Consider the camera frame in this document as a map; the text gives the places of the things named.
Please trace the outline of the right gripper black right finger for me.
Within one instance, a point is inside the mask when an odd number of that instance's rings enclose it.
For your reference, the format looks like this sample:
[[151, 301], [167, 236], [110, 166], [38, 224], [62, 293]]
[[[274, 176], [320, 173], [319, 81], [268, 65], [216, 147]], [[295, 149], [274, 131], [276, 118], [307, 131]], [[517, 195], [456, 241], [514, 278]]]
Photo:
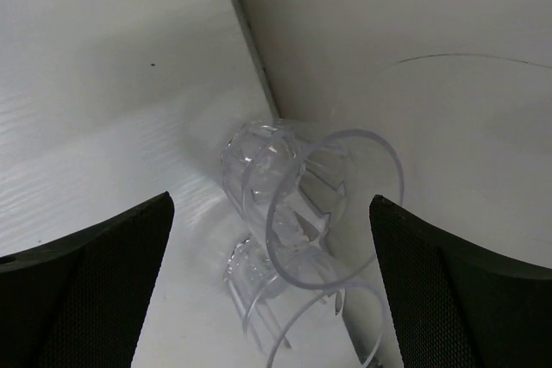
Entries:
[[549, 367], [551, 270], [495, 253], [383, 196], [371, 231], [406, 367]]

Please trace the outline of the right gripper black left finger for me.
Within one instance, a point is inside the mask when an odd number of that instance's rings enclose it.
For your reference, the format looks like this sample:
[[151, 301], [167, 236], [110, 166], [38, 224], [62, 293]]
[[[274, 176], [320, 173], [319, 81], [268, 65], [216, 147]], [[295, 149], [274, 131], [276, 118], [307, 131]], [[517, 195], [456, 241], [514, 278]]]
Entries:
[[129, 367], [173, 225], [162, 193], [1, 258], [3, 367]]

